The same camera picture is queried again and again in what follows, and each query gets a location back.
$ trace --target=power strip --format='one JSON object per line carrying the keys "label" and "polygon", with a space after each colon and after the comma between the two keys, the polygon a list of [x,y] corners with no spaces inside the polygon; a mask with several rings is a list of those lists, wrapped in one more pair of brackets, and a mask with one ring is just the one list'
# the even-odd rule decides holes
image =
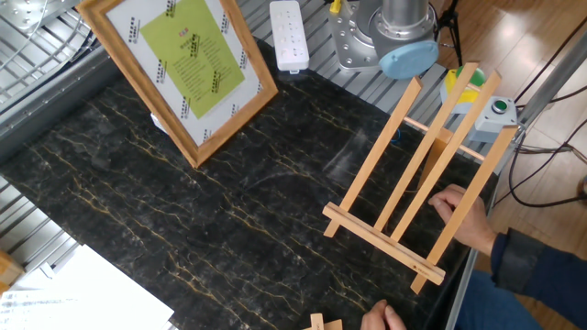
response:
{"label": "power strip", "polygon": [[297,1],[273,1],[269,4],[269,15],[279,70],[296,74],[307,69],[310,56],[300,4]]}

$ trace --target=wooden frame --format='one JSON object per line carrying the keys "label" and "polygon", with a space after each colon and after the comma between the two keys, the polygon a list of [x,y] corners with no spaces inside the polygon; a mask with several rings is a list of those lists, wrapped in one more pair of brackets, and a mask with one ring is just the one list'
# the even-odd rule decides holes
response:
{"label": "wooden frame", "polygon": [[[481,193],[483,186],[491,176],[495,166],[497,166],[497,163],[502,158],[518,129],[518,126],[505,126],[493,143],[486,158],[483,158],[477,153],[470,152],[473,157],[482,161],[482,165],[477,170],[477,173],[465,192],[462,201],[440,234],[440,237],[432,248],[427,259],[418,256],[409,248],[398,243],[404,234],[405,229],[412,222],[415,214],[430,194],[438,178],[449,165],[450,160],[454,157],[457,150],[462,149],[465,152],[469,152],[470,149],[464,148],[461,143],[501,82],[499,73],[494,72],[481,88],[479,96],[471,106],[469,112],[463,118],[455,133],[451,133],[443,128],[443,126],[452,109],[457,104],[460,95],[465,91],[465,88],[468,87],[469,81],[477,67],[477,63],[467,63],[465,65],[453,90],[450,92],[445,103],[440,107],[440,110],[430,127],[422,126],[414,120],[405,117],[422,89],[421,82],[415,77],[410,82],[404,96],[402,96],[400,102],[395,107],[395,110],[383,128],[382,133],[375,141],[367,159],[363,162],[359,173],[350,185],[347,194],[340,203],[340,206],[337,206],[334,203],[328,203],[323,211],[323,214],[331,220],[324,233],[325,236],[332,237],[340,226],[344,226],[357,236],[365,239],[378,249],[405,264],[405,266],[417,273],[415,281],[411,286],[415,293],[420,292],[426,281],[432,281],[437,285],[442,283],[445,271],[437,267],[436,264],[449,245],[450,240],[454,237],[457,229],[465,218],[465,215],[467,215],[471,209],[475,199]],[[385,148],[389,145],[393,134],[402,121],[423,128],[426,131],[426,134],[405,169],[404,174],[393,189],[392,195],[383,208],[375,226],[370,226],[350,214],[349,209],[359,195],[363,185],[369,179],[377,161],[385,151]],[[417,173],[417,170],[422,164],[424,158],[426,158],[426,155],[427,161],[422,171],[418,192],[415,195],[414,200],[408,206],[392,235],[384,235],[382,230],[385,228],[385,225],[387,225],[395,206],[398,204],[408,184]]]}
{"label": "wooden frame", "polygon": [[198,147],[107,18],[106,13],[123,1],[125,0],[86,0],[77,6],[77,10],[182,154],[193,167],[198,167],[277,94],[277,86],[236,1],[219,0],[263,89]]}

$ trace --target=yellow object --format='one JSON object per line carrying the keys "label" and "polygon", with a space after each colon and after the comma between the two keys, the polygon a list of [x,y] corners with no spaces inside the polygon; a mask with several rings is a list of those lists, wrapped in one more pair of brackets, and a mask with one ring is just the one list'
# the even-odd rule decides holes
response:
{"label": "yellow object", "polygon": [[22,273],[22,267],[5,252],[0,251],[0,294],[10,289]]}
{"label": "yellow object", "polygon": [[[452,87],[455,85],[456,82],[457,82],[457,71],[450,70],[449,73],[447,73],[447,77],[445,78],[445,81],[444,81],[444,84],[447,87],[447,94],[450,94],[450,91],[452,91]],[[459,100],[457,101],[457,105],[463,104],[463,103],[471,103],[472,104],[473,102],[475,102],[478,95],[479,95],[479,92],[473,91],[472,89],[467,88],[467,89],[465,89],[465,92],[462,93]]]}
{"label": "yellow object", "polygon": [[330,5],[330,13],[338,14],[340,12],[340,1],[341,0],[334,0],[332,5]]}

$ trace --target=wooden easel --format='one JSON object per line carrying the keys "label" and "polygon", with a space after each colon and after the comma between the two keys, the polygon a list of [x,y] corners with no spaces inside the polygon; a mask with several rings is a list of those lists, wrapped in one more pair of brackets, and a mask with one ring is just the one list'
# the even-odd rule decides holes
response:
{"label": "wooden easel", "polygon": [[[444,280],[445,271],[437,267],[436,264],[449,245],[450,240],[457,232],[465,215],[467,215],[471,209],[475,199],[479,196],[479,193],[481,193],[483,186],[491,176],[495,166],[497,166],[497,163],[510,145],[511,140],[518,129],[517,126],[505,126],[493,143],[487,157],[484,159],[480,157],[480,155],[470,152],[470,149],[464,148],[461,145],[462,141],[469,133],[469,130],[474,125],[475,120],[501,82],[501,77],[497,72],[492,73],[485,85],[481,88],[477,100],[473,103],[469,113],[465,115],[455,133],[453,134],[443,127],[449,118],[452,109],[457,104],[460,95],[465,91],[465,88],[468,87],[469,81],[477,67],[477,63],[467,63],[464,66],[454,88],[450,92],[446,102],[440,107],[432,125],[426,127],[427,132],[422,139],[422,142],[407,165],[400,181],[397,182],[397,185],[393,189],[392,195],[387,201],[387,204],[383,207],[375,226],[367,225],[359,218],[350,214],[349,209],[355,202],[363,185],[367,179],[369,179],[375,164],[385,151],[385,148],[389,145],[393,134],[402,121],[408,123],[414,122],[414,120],[405,116],[422,89],[422,83],[417,77],[415,77],[408,85],[404,96],[402,96],[402,99],[395,107],[395,110],[383,128],[382,133],[377,138],[377,141],[375,141],[371,152],[367,156],[367,159],[365,159],[365,162],[361,166],[359,173],[350,185],[350,188],[340,205],[336,205],[332,202],[328,203],[323,211],[323,214],[331,220],[324,233],[326,237],[332,237],[337,232],[339,226],[344,226],[359,237],[373,244],[378,249],[402,262],[405,266],[411,268],[417,273],[411,286],[415,293],[420,292],[426,280],[432,281],[436,285],[439,285]],[[430,194],[430,191],[436,184],[438,178],[449,165],[449,162],[453,158],[457,149],[463,149],[466,152],[470,152],[471,155],[482,160],[482,165],[471,181],[469,188],[465,192],[459,206],[454,211],[453,216],[450,218],[436,244],[430,251],[430,254],[424,259],[398,242],[404,234],[405,229],[410,225],[412,219],[414,219],[414,216],[422,203]],[[408,206],[392,235],[384,235],[382,233],[383,228],[389,221],[395,206],[400,201],[400,198],[422,164],[426,154],[428,155],[428,158],[414,200]]]}

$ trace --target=marble surface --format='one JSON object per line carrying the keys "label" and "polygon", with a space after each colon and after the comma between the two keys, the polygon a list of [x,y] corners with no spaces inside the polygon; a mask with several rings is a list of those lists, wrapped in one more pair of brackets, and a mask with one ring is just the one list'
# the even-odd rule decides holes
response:
{"label": "marble surface", "polygon": [[[260,45],[272,72],[272,49]],[[467,249],[452,242],[445,284],[416,296],[415,274],[341,228],[322,236],[388,115],[314,72],[276,74],[279,94],[200,169],[190,168],[119,79],[0,165],[0,173],[82,244],[167,303],[188,329],[299,329],[310,313],[345,329],[380,299],[409,329],[439,328]],[[373,224],[422,135],[402,126],[351,212]],[[467,185],[455,158],[435,190]],[[493,192],[492,177],[483,191]],[[400,202],[390,226],[413,193]],[[424,206],[402,243],[420,255],[443,225]]]}

